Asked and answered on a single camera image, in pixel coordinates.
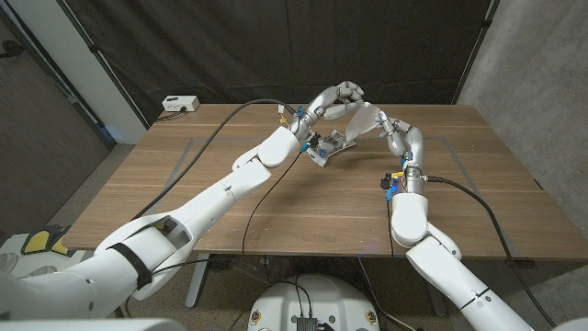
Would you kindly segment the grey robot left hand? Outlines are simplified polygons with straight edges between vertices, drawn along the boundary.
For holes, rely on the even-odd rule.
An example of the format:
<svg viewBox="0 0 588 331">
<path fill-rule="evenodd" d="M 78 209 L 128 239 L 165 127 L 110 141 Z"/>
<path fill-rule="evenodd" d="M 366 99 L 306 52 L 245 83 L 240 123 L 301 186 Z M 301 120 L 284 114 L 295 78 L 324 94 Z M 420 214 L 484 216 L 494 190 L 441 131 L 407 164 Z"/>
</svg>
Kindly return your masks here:
<svg viewBox="0 0 588 331">
<path fill-rule="evenodd" d="M 311 128 L 320 119 L 336 120 L 363 105 L 365 92 L 356 83 L 344 81 L 337 86 L 324 89 L 314 100 L 302 109 L 290 131 L 300 141 L 311 136 Z"/>
</svg>

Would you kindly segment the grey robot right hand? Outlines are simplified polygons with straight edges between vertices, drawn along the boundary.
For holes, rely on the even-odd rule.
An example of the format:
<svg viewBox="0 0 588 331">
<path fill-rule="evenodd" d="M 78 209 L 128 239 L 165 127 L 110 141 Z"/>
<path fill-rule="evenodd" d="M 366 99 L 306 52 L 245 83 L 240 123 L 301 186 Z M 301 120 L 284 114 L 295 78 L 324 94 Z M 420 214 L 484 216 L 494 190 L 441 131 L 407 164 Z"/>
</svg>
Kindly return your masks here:
<svg viewBox="0 0 588 331">
<path fill-rule="evenodd" d="M 424 139 L 421 131 L 399 119 L 390 118 L 383 110 L 375 118 L 377 126 L 383 129 L 391 153 L 401 158 L 403 191 L 424 194 Z"/>
</svg>

